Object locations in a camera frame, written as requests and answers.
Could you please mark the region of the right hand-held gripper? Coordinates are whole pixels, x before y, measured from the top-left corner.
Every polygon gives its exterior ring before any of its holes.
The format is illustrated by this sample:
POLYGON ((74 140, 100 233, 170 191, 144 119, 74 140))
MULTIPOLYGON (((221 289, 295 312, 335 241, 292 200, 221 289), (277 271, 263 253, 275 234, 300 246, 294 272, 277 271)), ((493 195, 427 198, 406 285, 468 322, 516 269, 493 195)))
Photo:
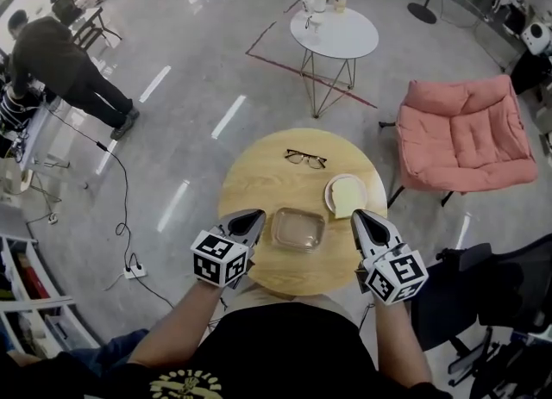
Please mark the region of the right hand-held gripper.
POLYGON ((370 291, 384 304, 414 297, 429 278, 419 251, 402 243, 396 226, 372 211, 355 210, 351 228, 364 258, 356 270, 362 292, 370 291), (376 255, 377 247, 394 248, 376 255))

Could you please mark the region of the person's black printed shirt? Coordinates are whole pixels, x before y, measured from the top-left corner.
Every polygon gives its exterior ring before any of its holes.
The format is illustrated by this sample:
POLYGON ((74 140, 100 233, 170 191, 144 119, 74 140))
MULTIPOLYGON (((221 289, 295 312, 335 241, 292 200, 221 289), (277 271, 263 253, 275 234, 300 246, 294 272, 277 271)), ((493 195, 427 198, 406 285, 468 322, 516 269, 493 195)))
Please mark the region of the person's black printed shirt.
POLYGON ((68 352, 19 366, 0 345, 0 399, 452 399, 374 366, 356 325, 298 302, 225 315, 183 365, 129 360, 98 377, 68 352))

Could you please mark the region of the white round appliance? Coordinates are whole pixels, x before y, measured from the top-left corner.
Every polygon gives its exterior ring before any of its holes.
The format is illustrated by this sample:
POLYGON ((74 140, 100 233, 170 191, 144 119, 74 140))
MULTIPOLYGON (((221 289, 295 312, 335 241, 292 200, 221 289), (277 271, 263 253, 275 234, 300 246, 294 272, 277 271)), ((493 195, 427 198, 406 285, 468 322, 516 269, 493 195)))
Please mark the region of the white round appliance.
POLYGON ((552 45, 552 31, 542 22, 533 22, 521 33, 521 40, 531 54, 539 55, 552 45))

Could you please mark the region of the black-rimmed eyeglasses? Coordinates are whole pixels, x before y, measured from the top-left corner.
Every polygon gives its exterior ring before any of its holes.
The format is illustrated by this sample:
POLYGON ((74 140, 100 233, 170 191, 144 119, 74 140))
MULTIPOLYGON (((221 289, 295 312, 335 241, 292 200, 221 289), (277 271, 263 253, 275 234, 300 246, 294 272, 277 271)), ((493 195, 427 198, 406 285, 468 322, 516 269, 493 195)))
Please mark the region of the black-rimmed eyeglasses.
POLYGON ((284 158, 294 165, 306 163, 311 169, 315 170, 324 169, 327 161, 327 159, 320 156, 303 153, 293 149, 287 149, 284 158))

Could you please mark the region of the black office chair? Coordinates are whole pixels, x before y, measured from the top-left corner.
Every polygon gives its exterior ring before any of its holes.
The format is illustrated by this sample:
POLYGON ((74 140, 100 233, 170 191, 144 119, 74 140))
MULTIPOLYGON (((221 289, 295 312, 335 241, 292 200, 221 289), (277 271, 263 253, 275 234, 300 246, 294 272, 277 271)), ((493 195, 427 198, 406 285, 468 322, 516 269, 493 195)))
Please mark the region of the black office chair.
POLYGON ((552 399, 552 234, 513 252, 445 248, 411 302, 423 350, 449 343, 469 399, 552 399))

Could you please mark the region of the person's right forearm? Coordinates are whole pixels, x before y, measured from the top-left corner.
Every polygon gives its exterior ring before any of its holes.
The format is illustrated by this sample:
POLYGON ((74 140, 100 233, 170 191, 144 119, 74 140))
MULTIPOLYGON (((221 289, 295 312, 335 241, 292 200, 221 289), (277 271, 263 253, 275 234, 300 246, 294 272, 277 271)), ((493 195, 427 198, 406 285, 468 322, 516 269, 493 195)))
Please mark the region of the person's right forearm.
POLYGON ((432 383, 427 358, 403 302, 385 305, 375 299, 379 371, 406 388, 432 383))

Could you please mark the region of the pink cushioned chair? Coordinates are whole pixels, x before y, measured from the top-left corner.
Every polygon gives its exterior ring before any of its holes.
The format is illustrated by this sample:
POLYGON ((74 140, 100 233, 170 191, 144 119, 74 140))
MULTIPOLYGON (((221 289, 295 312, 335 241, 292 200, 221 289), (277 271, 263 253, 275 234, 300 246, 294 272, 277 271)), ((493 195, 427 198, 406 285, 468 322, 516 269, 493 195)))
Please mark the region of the pink cushioned chair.
POLYGON ((537 164, 511 78, 458 83, 411 80, 391 127, 400 185, 447 196, 501 190, 536 180, 537 164))

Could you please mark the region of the white desk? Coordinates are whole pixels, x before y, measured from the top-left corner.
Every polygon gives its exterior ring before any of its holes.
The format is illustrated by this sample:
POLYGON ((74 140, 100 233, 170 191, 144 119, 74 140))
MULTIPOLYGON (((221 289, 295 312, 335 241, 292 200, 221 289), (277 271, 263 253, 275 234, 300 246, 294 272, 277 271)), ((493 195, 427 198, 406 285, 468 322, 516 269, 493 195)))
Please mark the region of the white desk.
POLYGON ((20 136, 22 155, 18 165, 21 171, 32 171, 86 190, 89 185, 74 173, 71 162, 50 152, 62 126, 60 120, 63 120, 69 111, 70 106, 59 97, 40 106, 20 136))

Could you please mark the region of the person's left forearm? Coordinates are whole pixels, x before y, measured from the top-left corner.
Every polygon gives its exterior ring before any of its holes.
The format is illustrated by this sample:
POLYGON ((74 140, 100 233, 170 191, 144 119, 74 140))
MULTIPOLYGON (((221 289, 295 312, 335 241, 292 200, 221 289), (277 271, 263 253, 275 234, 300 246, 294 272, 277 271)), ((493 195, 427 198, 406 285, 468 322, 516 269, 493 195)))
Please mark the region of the person's left forearm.
POLYGON ((141 340, 129 363, 151 369, 183 365, 198 349, 222 293, 221 287, 197 281, 141 340))

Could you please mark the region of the black cabinet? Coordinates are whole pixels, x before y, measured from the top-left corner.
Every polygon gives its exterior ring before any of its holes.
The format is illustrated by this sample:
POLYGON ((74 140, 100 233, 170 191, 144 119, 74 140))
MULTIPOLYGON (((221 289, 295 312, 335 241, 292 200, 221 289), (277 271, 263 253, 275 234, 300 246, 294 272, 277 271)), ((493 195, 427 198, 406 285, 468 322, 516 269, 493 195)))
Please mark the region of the black cabinet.
POLYGON ((552 72, 552 62, 546 55, 535 55, 526 50, 510 73, 517 96, 540 84, 552 72))

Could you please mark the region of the white storage shelf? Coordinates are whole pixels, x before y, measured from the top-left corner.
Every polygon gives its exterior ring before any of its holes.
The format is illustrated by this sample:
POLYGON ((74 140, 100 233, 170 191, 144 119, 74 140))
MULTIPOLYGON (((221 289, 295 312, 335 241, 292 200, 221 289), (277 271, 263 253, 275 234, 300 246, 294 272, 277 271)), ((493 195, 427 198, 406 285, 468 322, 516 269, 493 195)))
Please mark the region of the white storage shelf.
POLYGON ((34 239, 0 234, 0 337, 11 349, 44 358, 99 347, 76 301, 50 278, 34 239))

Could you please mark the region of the white plate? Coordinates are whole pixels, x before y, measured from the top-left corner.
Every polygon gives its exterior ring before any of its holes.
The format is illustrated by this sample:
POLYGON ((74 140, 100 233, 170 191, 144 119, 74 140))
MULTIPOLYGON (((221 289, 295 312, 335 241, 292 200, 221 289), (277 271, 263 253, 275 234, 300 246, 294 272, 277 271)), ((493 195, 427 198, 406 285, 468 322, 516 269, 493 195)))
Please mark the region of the white plate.
POLYGON ((326 184, 326 187, 325 187, 325 190, 324 190, 324 198, 325 198, 326 205, 327 205, 327 207, 329 208, 329 210, 330 210, 333 214, 335 214, 335 213, 334 213, 335 206, 334 206, 334 204, 333 204, 332 196, 331 196, 331 185, 332 185, 337 179, 339 179, 339 178, 345 178, 345 177, 356 178, 356 179, 360 182, 360 184, 361 184, 361 186, 362 186, 362 188, 363 188, 363 190, 364 190, 365 197, 366 197, 366 199, 367 199, 367 201, 368 201, 366 185, 364 184, 364 182, 363 182, 360 178, 358 178, 358 177, 356 177, 355 175, 352 175, 352 174, 339 174, 339 175, 337 175, 337 176, 334 176, 334 177, 326 184))

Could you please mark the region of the white round side table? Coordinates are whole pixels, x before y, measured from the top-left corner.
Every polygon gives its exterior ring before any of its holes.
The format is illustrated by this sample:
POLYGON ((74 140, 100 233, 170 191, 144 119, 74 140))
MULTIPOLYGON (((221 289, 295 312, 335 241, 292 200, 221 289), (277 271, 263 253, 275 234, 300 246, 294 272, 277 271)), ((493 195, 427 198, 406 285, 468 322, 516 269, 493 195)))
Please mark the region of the white round side table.
POLYGON ((294 40, 304 49, 298 70, 310 99, 311 116, 322 116, 342 97, 355 88, 357 62, 375 51, 379 33, 363 14, 346 8, 343 13, 328 9, 317 34, 305 29, 304 13, 298 12, 290 21, 294 40), (317 59, 339 62, 337 74, 327 77, 317 71, 317 59))

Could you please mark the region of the slice of white bread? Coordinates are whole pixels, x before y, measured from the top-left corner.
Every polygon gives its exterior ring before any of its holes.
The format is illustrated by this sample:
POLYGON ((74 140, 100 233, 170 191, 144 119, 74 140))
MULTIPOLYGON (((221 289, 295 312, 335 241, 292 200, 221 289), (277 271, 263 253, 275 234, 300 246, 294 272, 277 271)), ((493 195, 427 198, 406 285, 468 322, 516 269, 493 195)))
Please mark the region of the slice of white bread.
POLYGON ((367 199, 364 190, 356 178, 337 179, 331 185, 331 196, 336 219, 349 218, 355 210, 366 207, 367 199))

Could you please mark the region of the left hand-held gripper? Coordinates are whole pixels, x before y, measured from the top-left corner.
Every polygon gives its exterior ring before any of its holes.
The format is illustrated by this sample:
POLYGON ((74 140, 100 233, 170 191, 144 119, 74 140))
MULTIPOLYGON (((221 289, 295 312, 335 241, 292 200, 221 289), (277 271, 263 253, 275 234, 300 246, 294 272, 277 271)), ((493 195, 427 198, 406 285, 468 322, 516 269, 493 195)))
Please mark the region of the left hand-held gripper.
POLYGON ((264 210, 242 209, 224 215, 218 227, 202 230, 191 244, 195 277, 218 288, 234 289, 252 266, 264 226, 264 210))

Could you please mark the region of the black folding chair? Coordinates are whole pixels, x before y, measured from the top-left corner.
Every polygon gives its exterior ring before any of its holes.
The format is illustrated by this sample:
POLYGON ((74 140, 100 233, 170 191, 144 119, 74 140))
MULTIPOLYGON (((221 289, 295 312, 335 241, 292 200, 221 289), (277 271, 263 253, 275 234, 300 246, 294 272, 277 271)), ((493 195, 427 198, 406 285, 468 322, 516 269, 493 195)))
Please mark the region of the black folding chair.
POLYGON ((102 37, 110 46, 107 34, 122 40, 121 35, 106 27, 102 7, 83 9, 75 0, 50 0, 53 15, 72 32, 72 41, 80 48, 88 50, 102 37))

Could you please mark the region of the blue denim cloth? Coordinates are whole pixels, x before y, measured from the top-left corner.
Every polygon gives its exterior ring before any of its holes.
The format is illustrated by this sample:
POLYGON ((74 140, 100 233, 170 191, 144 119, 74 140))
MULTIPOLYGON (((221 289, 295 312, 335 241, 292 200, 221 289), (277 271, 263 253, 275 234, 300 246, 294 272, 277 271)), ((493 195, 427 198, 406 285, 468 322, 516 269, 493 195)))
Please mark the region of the blue denim cloth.
POLYGON ((147 334, 147 329, 139 329, 130 334, 115 337, 98 348, 75 349, 68 354, 95 375, 102 377, 115 367, 125 364, 147 334))

